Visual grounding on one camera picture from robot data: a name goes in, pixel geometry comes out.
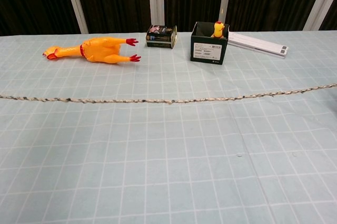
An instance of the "twisted rope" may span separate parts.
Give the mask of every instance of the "twisted rope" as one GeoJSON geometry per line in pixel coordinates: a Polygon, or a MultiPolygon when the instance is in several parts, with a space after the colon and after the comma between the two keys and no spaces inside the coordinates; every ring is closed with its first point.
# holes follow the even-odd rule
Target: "twisted rope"
{"type": "Polygon", "coordinates": [[[22,101],[41,101],[41,102],[73,102],[73,103],[91,103],[91,104],[101,104],[101,103],[166,103],[166,104],[186,104],[186,103],[197,103],[197,102],[207,102],[207,101],[236,101],[241,99],[254,99],[254,98],[261,98],[263,96],[277,96],[277,95],[291,95],[291,94],[298,94],[298,93],[305,93],[309,91],[315,91],[320,89],[328,89],[337,87],[337,83],[332,83],[329,85],[321,85],[317,87],[311,87],[302,90],[293,90],[293,91],[277,91],[277,92],[267,92],[267,93],[260,93],[260,94],[252,94],[252,95],[244,95],[244,96],[237,96],[235,98],[203,98],[203,99],[172,99],[172,100],[165,100],[165,99],[110,99],[110,100],[95,100],[95,99],[73,99],[73,98],[28,98],[26,96],[8,96],[8,95],[1,95],[0,99],[10,99],[10,100],[22,100],[22,101]]]}

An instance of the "table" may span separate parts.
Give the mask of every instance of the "table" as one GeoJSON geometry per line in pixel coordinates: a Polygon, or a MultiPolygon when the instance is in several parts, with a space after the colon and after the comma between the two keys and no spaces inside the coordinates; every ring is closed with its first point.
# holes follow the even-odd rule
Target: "table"
{"type": "MultiPolygon", "coordinates": [[[[244,33],[286,59],[228,46],[224,65],[174,49],[139,63],[49,61],[99,35],[0,37],[2,94],[191,99],[337,82],[337,31],[244,33]]],[[[1,223],[336,223],[337,89],[191,104],[0,100],[1,223]]]]}

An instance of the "small box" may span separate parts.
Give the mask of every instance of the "small box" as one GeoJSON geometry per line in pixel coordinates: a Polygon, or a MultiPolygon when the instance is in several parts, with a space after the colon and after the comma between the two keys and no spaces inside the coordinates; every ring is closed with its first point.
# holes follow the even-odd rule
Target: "small box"
{"type": "Polygon", "coordinates": [[[173,48],[177,40],[177,26],[151,25],[146,33],[147,46],[173,48]]]}
{"type": "Polygon", "coordinates": [[[213,38],[214,23],[196,22],[191,36],[191,61],[222,65],[228,43],[228,27],[225,24],[223,38],[213,38]]]}

